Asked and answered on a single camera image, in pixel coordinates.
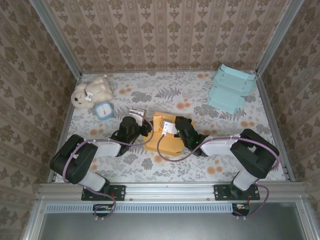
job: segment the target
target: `white teddy bear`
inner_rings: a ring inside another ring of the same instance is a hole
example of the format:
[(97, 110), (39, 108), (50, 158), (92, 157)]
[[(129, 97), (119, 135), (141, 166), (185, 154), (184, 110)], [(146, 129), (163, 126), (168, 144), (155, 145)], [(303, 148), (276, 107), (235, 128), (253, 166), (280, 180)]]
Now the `white teddy bear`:
[(88, 85), (81, 83), (75, 87), (71, 102), (73, 106), (81, 109), (90, 109), (95, 104), (108, 102), (114, 98), (107, 81), (107, 75), (99, 76)]

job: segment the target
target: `blue alarm clock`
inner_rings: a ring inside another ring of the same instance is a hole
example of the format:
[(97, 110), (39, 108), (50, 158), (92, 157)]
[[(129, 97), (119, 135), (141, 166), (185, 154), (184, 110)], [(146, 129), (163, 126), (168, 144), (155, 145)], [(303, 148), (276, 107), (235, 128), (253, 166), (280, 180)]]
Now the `blue alarm clock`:
[(107, 120), (114, 116), (114, 110), (110, 103), (102, 102), (94, 107), (94, 111), (98, 119)]

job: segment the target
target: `light blue box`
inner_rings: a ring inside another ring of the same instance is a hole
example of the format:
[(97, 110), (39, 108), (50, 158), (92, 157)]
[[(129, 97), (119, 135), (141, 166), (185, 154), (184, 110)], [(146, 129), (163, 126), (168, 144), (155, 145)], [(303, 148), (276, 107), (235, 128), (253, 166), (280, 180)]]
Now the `light blue box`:
[(222, 88), (213, 86), (209, 92), (208, 105), (230, 114), (235, 114), (244, 103), (243, 97)]
[(240, 96), (248, 96), (256, 84), (256, 75), (248, 74), (221, 64), (213, 78), (217, 88), (228, 90)]
[(94, 107), (95, 114), (99, 120), (107, 120), (114, 116), (114, 110), (108, 102), (102, 102)]

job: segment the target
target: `wall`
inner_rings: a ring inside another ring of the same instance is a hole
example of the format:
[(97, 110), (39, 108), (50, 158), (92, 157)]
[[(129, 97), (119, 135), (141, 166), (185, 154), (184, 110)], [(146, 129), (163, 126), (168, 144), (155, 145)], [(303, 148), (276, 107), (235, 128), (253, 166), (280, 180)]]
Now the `wall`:
[(262, 75), (296, 180), (320, 219), (320, 1), (306, 0)]
[(28, 0), (0, 1), (0, 239), (18, 239), (47, 180), (75, 79)]
[(83, 72), (254, 69), (289, 0), (45, 0)]

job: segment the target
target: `floral tablecloth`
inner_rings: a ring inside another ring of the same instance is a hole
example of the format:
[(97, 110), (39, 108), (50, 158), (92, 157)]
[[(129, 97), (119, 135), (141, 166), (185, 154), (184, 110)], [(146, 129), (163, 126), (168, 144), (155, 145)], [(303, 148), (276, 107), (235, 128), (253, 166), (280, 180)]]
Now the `floral tablecloth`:
[[(68, 137), (78, 134), (85, 139), (111, 136), (119, 128), (130, 109), (146, 109), (152, 119), (155, 111), (185, 116), (195, 121), (198, 133), (215, 136), (239, 134), (245, 128), (259, 133), (274, 143), (258, 88), (245, 97), (243, 107), (231, 115), (207, 104), (213, 77), (216, 72), (149, 72), (109, 74), (109, 84), (115, 98), (110, 102), (114, 117), (100, 121), (94, 109), (75, 109)], [(85, 74), (82, 82), (88, 83), (98, 74)], [(140, 136), (136, 143), (142, 142)], [(90, 168), (109, 181), (116, 182), (213, 182), (231, 181), (241, 169), (233, 156), (191, 156), (182, 162), (168, 162), (157, 153), (141, 147), (131, 147), (121, 157), (93, 159)], [(266, 180), (285, 180), (281, 165), (270, 172)], [(56, 182), (62, 182), (57, 176)]]

